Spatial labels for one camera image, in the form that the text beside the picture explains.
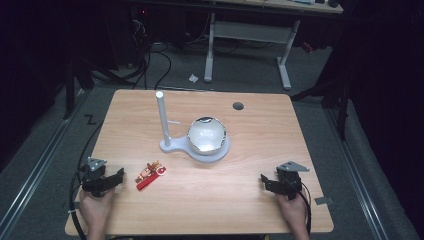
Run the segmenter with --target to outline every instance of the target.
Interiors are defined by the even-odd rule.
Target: electrical cable
[[[85,143],[85,146],[83,148],[83,151],[81,152],[80,158],[78,160],[77,170],[75,171],[74,175],[72,176],[72,180],[71,180],[71,184],[70,184],[70,189],[69,189],[69,213],[71,214],[72,221],[74,222],[75,228],[76,228],[76,230],[78,232],[78,235],[80,236],[81,240],[85,240],[86,237],[84,235],[84,231],[81,228],[81,224],[79,223],[78,216],[77,216],[76,210],[75,210],[75,203],[74,203],[75,192],[81,186],[80,173],[81,173],[81,171],[83,169],[82,166],[81,166],[81,162],[82,162],[82,158],[84,156],[84,153],[87,150],[89,143],[91,142],[91,140],[93,139],[93,137],[95,136],[95,134],[97,133],[97,131],[99,131],[99,129],[100,129],[100,127],[102,125],[103,125],[103,121],[96,127],[96,129],[94,130],[94,132],[91,134],[91,136],[89,137],[89,139]],[[79,185],[74,188],[75,180],[77,178],[78,178]]]
[[[293,190],[295,190],[296,193],[299,194],[299,196],[303,199],[303,201],[306,204],[306,208],[307,208],[307,214],[308,214],[308,219],[306,220],[306,230],[308,231],[308,234],[311,235],[311,222],[312,222],[312,212],[311,212],[311,194],[309,192],[309,189],[306,187],[305,184],[302,183],[302,185],[305,187],[306,192],[308,193],[308,197],[309,197],[309,201],[306,200],[306,197],[303,195],[302,190],[297,190],[292,183],[290,183],[286,178],[284,178],[284,180],[289,184],[289,186],[291,188],[293,188]]]
[[[168,59],[169,67],[168,67],[168,70],[166,70],[166,73],[156,82],[154,90],[158,89],[159,83],[166,77],[166,75],[168,75],[169,71],[171,70],[171,59],[161,52],[157,52],[157,54],[160,54],[160,55],[164,56],[166,59]]]
[[[94,135],[97,133],[97,131],[99,131],[99,129],[103,126],[103,121],[96,127],[96,129],[94,130],[94,132],[90,135],[90,138],[88,138],[87,142],[84,145],[84,148],[80,154],[79,160],[78,160],[78,165],[77,165],[77,171],[81,168],[81,162],[82,162],[82,158],[85,154],[85,151],[88,148],[88,144],[91,142],[91,140],[93,139]],[[78,182],[81,182],[81,178],[78,175]]]
[[[192,43],[202,42],[202,41],[204,41],[204,40],[206,40],[206,39],[209,39],[209,37],[205,37],[205,38],[203,38],[203,39],[200,39],[200,38],[201,38],[201,37],[203,37],[203,36],[205,35],[205,33],[206,33],[206,29],[208,29],[208,25],[209,25],[210,18],[211,18],[211,14],[209,13],[209,14],[208,14],[208,18],[206,19],[205,27],[203,28],[202,33],[199,35],[199,37],[198,37],[197,39],[195,39],[195,40],[193,40],[193,41],[191,41],[191,42],[187,42],[187,43],[186,43],[187,45],[188,45],[188,44],[192,44]]]

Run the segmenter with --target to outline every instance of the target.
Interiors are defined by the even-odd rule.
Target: wooden table
[[[215,163],[198,162],[184,152],[163,153],[156,92],[118,90],[92,153],[108,161],[106,176],[125,169],[108,234],[287,233],[276,198],[264,189],[260,174],[276,180],[276,166],[288,161],[310,168],[300,177],[311,192],[312,232],[332,231],[327,206],[313,200],[323,193],[287,95],[163,92],[168,120],[180,123],[169,124],[172,137],[186,134],[193,120],[212,116],[227,128],[230,150]],[[235,110],[234,102],[244,109]],[[138,191],[134,179],[156,160],[167,173]],[[65,230],[77,235],[71,218]]]

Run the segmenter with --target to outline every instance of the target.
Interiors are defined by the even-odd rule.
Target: cable
[[[166,73],[156,82],[156,85],[155,85],[155,88],[154,88],[155,90],[158,89],[159,83],[166,77],[166,75],[168,75],[169,71],[171,70],[171,59],[161,52],[157,52],[157,54],[160,54],[160,55],[164,56],[166,59],[168,59],[169,67],[168,67],[168,70],[166,70]]]
[[[87,140],[87,142],[84,145],[84,149],[81,152],[80,158],[78,160],[78,165],[77,165],[77,171],[81,168],[81,162],[82,162],[82,158],[84,156],[85,151],[88,148],[88,144],[91,142],[91,139],[94,137],[94,135],[97,133],[97,131],[99,131],[100,127],[103,125],[103,121],[99,124],[99,126],[96,127],[96,129],[94,130],[94,132],[91,134],[90,138]],[[81,178],[78,175],[78,182],[81,182]]]
[[[305,184],[302,183],[302,185],[305,187],[307,193],[308,193],[308,197],[309,197],[309,201],[306,200],[306,197],[303,195],[302,191],[297,190],[293,184],[291,184],[284,176],[282,176],[284,178],[284,180],[290,185],[291,188],[293,188],[293,190],[295,190],[296,193],[298,193],[300,195],[300,197],[302,197],[303,201],[306,204],[306,208],[308,210],[308,219],[306,222],[306,230],[308,231],[308,234],[311,235],[311,222],[312,222],[312,212],[311,212],[311,194],[309,192],[309,189],[306,187]]]
[[[81,228],[81,224],[78,221],[78,216],[77,216],[77,213],[75,210],[75,204],[74,204],[74,195],[76,190],[79,189],[79,187],[74,188],[74,184],[75,184],[76,177],[78,176],[79,178],[79,173],[80,173],[80,170],[78,169],[75,172],[74,176],[72,177],[71,186],[69,190],[69,212],[71,213],[72,221],[74,222],[78,235],[80,236],[81,240],[85,240],[86,237],[84,235],[84,231]]]
[[[74,203],[74,199],[75,199],[75,192],[79,189],[79,187],[81,186],[81,177],[80,177],[80,173],[83,170],[82,166],[81,166],[81,162],[82,162],[82,158],[84,156],[85,151],[87,150],[87,147],[89,145],[89,143],[91,142],[91,140],[93,139],[94,135],[97,133],[97,131],[100,129],[100,127],[103,125],[103,121],[99,124],[99,126],[97,126],[97,128],[94,130],[94,132],[91,134],[90,138],[87,140],[87,142],[85,143],[84,149],[81,152],[80,158],[78,160],[78,166],[77,166],[77,170],[75,171],[74,175],[72,176],[72,180],[71,180],[71,184],[70,184],[70,188],[69,188],[69,212],[71,213],[71,217],[72,217],[72,221],[74,222],[75,228],[78,232],[78,235],[80,236],[80,238],[82,240],[85,240],[86,237],[84,235],[84,231],[81,228],[81,224],[79,223],[78,220],[78,216],[76,214],[76,210],[75,210],[75,203]],[[75,185],[75,180],[78,178],[78,186],[74,187]]]

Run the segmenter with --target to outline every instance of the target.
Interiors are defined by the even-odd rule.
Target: gray carpet
[[[171,71],[160,84],[160,88],[183,88],[233,92],[264,92],[296,94],[313,86],[331,49],[306,53],[294,48],[287,62],[287,69],[292,81],[290,92],[283,90],[275,57],[279,45],[262,49],[251,47],[217,47],[212,83],[204,83],[204,63],[206,50],[186,48],[175,49],[169,46],[162,53],[172,62]],[[147,71],[149,89],[166,72],[168,60],[160,54],[151,54],[151,63]],[[119,74],[127,74],[131,70],[122,69]],[[188,81],[191,74],[199,77],[198,82]],[[128,88],[110,82],[96,81],[96,87],[78,99],[82,103],[75,112],[74,118],[58,143],[53,155],[49,158],[47,171],[26,203],[26,207],[16,222],[6,228],[8,239],[76,239],[67,236],[64,226],[68,218],[68,194],[71,177],[76,169],[78,159],[84,146],[98,124],[104,119],[113,93],[116,89]],[[143,80],[137,89],[143,89]],[[345,161],[345,153],[340,147],[334,126],[328,120],[328,111],[321,108],[316,98],[307,98],[294,102],[296,114],[310,151],[318,178],[325,196],[331,197],[334,203],[329,205],[334,222],[331,233],[312,234],[312,239],[374,239],[372,228],[364,214],[361,202],[349,175]],[[64,90],[57,96],[56,104],[37,122],[19,152],[9,166],[1,173],[0,213],[7,214],[9,207],[28,179],[32,169],[43,156],[50,139],[63,124],[65,113]],[[390,239],[419,239],[396,195],[390,188],[384,173],[381,172],[375,156],[368,146],[365,134],[356,118],[353,106],[349,108],[346,125],[346,136],[349,153],[354,158],[362,180],[367,186],[369,195],[376,205],[383,227]],[[95,138],[90,141],[84,159],[90,155]],[[271,239],[291,239],[289,234],[271,235]]]

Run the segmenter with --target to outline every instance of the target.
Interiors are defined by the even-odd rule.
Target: metal rail
[[[62,140],[66,130],[68,129],[69,124],[72,122],[76,112],[78,112],[79,107],[87,99],[88,95],[89,92],[83,90],[80,90],[78,93],[74,111],[71,113],[69,118],[64,119],[59,125],[43,154],[38,159],[38,162],[32,170],[31,174],[28,176],[15,200],[11,204],[9,210],[0,222],[0,239],[8,239],[16,222],[19,220],[19,217],[25,210],[29,200],[43,179],[44,174],[46,173],[50,163],[53,160],[53,155],[56,151],[56,148]]]
[[[352,155],[350,154],[349,147],[346,141],[343,141],[340,138],[340,135],[337,131],[337,120],[334,116],[334,113],[330,109],[324,109],[324,113],[327,120],[332,125],[331,129],[339,143],[340,149],[343,152],[344,159],[348,167],[349,177],[352,181],[352,186],[356,192],[356,195],[358,196],[359,203],[361,204],[362,210],[365,214],[365,218],[367,219],[368,224],[370,225],[374,238],[384,240],[389,239],[386,230],[384,229],[384,226],[380,220],[380,217],[378,216],[378,212],[374,205],[374,202],[368,194],[367,188],[365,187],[361,175],[359,174],[359,171],[356,168],[356,164]]]

